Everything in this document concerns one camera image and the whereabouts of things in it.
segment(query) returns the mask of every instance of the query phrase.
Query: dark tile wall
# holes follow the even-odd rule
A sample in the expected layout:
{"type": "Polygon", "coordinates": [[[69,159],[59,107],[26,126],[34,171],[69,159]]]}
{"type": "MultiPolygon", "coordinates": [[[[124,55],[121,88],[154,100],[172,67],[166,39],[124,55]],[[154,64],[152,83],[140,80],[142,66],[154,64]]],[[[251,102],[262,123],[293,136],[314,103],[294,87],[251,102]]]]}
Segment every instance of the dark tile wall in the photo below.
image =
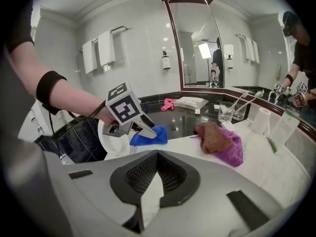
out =
{"type": "Polygon", "coordinates": [[[58,156],[67,154],[74,163],[104,160],[107,152],[100,144],[98,137],[98,120],[89,118],[86,121],[71,121],[56,132],[60,147],[50,136],[41,136],[35,142],[43,151],[53,152],[58,156]]]}

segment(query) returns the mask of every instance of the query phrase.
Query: towel rack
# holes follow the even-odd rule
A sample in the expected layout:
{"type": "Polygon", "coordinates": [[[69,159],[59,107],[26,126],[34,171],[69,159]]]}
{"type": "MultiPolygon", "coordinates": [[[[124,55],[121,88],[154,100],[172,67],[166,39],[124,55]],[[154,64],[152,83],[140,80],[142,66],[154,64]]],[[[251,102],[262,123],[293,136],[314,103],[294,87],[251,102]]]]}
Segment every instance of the towel rack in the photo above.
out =
{"type": "Polygon", "coordinates": [[[238,37],[238,36],[242,36],[243,38],[246,38],[246,36],[245,35],[242,35],[242,34],[236,34],[236,36],[238,37]]]}
{"type": "MultiPolygon", "coordinates": [[[[116,28],[112,29],[111,33],[116,31],[116,30],[118,30],[118,29],[121,29],[121,28],[125,28],[125,31],[128,30],[127,26],[119,26],[119,27],[116,27],[116,28]]],[[[96,42],[97,40],[98,40],[98,38],[96,37],[95,39],[92,40],[92,43],[96,42]]]]}

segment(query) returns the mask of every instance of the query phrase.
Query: bathroom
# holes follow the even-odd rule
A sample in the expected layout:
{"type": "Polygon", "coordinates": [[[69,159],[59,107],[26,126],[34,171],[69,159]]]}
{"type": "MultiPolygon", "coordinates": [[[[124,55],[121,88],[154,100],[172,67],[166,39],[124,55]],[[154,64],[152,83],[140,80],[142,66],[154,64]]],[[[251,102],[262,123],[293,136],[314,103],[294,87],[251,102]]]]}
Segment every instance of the bathroom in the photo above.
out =
{"type": "MultiPolygon", "coordinates": [[[[216,105],[233,103],[244,92],[248,96],[241,103],[264,91],[261,99],[246,106],[243,122],[254,122],[260,107],[271,112],[270,130],[284,109],[299,116],[303,107],[294,106],[284,96],[277,100],[269,95],[277,82],[283,82],[294,60],[296,40],[286,38],[282,31],[286,11],[293,9],[285,0],[33,0],[31,33],[38,60],[64,76],[71,86],[106,100],[110,90],[127,83],[144,113],[155,125],[166,126],[168,147],[163,149],[181,153],[197,146],[194,138],[184,140],[195,135],[197,124],[214,121],[221,125],[216,105]],[[110,32],[115,54],[106,66],[95,40],[104,32],[110,32]],[[89,41],[95,51],[90,70],[83,55],[83,46],[89,41]],[[207,46],[207,54],[202,45],[207,46]],[[213,66],[214,52],[219,49],[222,68],[213,66]],[[168,56],[167,69],[163,52],[168,56]],[[219,78],[215,84],[210,80],[213,69],[219,78]],[[177,106],[174,111],[161,111],[166,98],[181,97],[198,97],[208,103],[198,115],[177,106]]],[[[301,82],[308,85],[303,72],[284,89],[285,96],[294,95],[301,82]]],[[[273,196],[283,209],[304,197],[315,173],[316,132],[307,121],[299,121],[284,143],[286,156],[272,159],[245,154],[244,164],[236,170],[273,196]]],[[[242,130],[241,122],[232,123],[242,130]]],[[[119,140],[102,134],[102,125],[93,117],[78,121],[64,110],[50,117],[35,100],[18,137],[57,154],[73,170],[78,163],[156,149],[130,147],[133,132],[119,140]]],[[[248,151],[259,147],[259,140],[255,142],[247,144],[248,151]]],[[[150,213],[143,212],[146,224],[152,219],[150,213]]]]}

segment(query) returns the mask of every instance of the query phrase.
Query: white toothbrush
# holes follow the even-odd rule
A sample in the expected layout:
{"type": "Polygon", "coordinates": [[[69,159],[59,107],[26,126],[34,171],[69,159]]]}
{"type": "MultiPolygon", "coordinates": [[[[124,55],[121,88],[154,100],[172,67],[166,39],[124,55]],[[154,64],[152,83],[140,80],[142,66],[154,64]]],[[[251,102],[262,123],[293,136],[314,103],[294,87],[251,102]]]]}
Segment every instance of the white toothbrush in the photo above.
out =
{"type": "Polygon", "coordinates": [[[250,101],[248,101],[247,103],[245,103],[243,106],[241,106],[238,110],[236,110],[235,112],[239,112],[242,108],[244,108],[247,104],[253,102],[256,98],[260,98],[263,96],[263,94],[265,93],[264,90],[262,91],[258,91],[256,94],[255,94],[255,97],[253,99],[251,99],[250,101]]]}
{"type": "Polygon", "coordinates": [[[226,110],[223,111],[222,115],[223,114],[226,114],[229,110],[232,110],[236,104],[238,103],[238,101],[241,99],[241,98],[245,98],[246,96],[248,96],[248,91],[245,91],[234,103],[231,107],[227,108],[226,110]]]}

